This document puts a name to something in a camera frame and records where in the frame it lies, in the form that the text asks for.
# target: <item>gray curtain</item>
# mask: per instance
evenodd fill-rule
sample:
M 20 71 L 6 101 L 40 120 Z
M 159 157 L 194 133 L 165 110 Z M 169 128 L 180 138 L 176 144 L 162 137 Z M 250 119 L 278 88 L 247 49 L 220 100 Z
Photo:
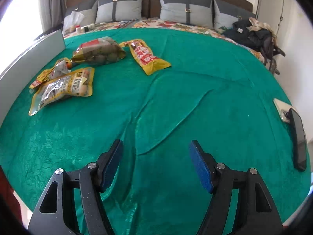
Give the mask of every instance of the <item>gray curtain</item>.
M 66 11 L 66 0 L 39 0 L 40 19 L 43 31 L 62 23 Z

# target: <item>white plastic bag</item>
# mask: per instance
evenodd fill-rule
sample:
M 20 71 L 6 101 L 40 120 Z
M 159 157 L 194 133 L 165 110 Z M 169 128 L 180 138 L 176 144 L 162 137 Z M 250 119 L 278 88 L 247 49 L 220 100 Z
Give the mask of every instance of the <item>white plastic bag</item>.
M 75 26 L 79 25 L 84 19 L 84 15 L 77 11 L 72 11 L 71 15 L 65 17 L 63 23 L 63 35 L 74 32 Z

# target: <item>gray pillow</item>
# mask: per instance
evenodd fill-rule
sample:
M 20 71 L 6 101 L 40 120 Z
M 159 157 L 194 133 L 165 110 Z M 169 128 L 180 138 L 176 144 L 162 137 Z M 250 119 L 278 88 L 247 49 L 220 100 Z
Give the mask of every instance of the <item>gray pillow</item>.
M 80 26 L 90 25 L 94 23 L 96 20 L 97 9 L 98 9 L 98 0 L 87 0 L 81 2 L 77 6 L 67 8 L 64 21 L 66 17 L 69 17 L 71 15 L 72 11 L 77 11 L 85 16 L 79 25 Z
M 99 0 L 96 24 L 141 18 L 142 0 Z
M 231 28 L 238 20 L 255 18 L 252 12 L 221 0 L 214 0 L 214 15 L 214 29 L 216 30 L 223 26 Z
M 160 0 L 161 20 L 212 28 L 212 0 Z

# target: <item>green fabric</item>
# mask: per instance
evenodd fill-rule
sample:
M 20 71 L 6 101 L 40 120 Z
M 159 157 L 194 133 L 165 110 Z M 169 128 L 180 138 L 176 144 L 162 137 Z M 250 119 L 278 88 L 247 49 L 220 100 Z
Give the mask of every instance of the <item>green fabric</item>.
M 255 167 L 282 221 L 293 213 L 309 191 L 309 162 L 305 172 L 293 167 L 288 125 L 273 104 L 273 98 L 289 100 L 261 62 L 209 36 L 117 29 L 66 39 L 67 49 L 46 68 L 103 36 L 141 38 L 172 67 L 147 76 L 125 48 L 122 61 L 96 67 L 92 96 L 49 104 L 32 117 L 26 86 L 0 129 L 0 163 L 30 209 L 55 169 L 80 169 L 120 138 L 124 156 L 102 195 L 116 234 L 196 234 L 211 199 L 189 157 L 197 139 L 231 169 Z M 237 191 L 233 196 L 224 233 L 234 221 Z M 77 213 L 84 230 L 78 206 Z

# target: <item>snack bag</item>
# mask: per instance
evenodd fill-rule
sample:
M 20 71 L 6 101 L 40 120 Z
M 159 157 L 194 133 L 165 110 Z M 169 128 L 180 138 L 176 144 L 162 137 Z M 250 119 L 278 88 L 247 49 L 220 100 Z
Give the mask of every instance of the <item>snack bag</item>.
M 131 54 L 147 75 L 170 67 L 171 64 L 153 55 L 148 45 L 140 39 L 120 43 L 121 47 L 129 46 Z
M 30 89 L 33 89 L 37 86 L 39 86 L 40 84 L 42 84 L 43 82 L 47 81 L 47 80 L 50 80 L 51 79 L 51 73 L 53 73 L 55 67 L 58 66 L 59 63 L 66 63 L 66 67 L 68 69 L 71 69 L 73 67 L 73 64 L 72 62 L 68 59 L 68 58 L 62 58 L 62 59 L 59 59 L 55 62 L 55 65 L 50 68 L 50 69 L 46 69 L 46 70 L 43 70 L 38 76 L 37 76 L 37 79 L 29 86 Z
M 94 68 L 78 69 L 65 76 L 43 83 L 32 98 L 29 115 L 65 96 L 91 96 Z
M 117 62 L 126 56 L 126 52 L 110 37 L 103 37 L 81 44 L 74 52 L 72 62 L 88 62 L 102 65 Z

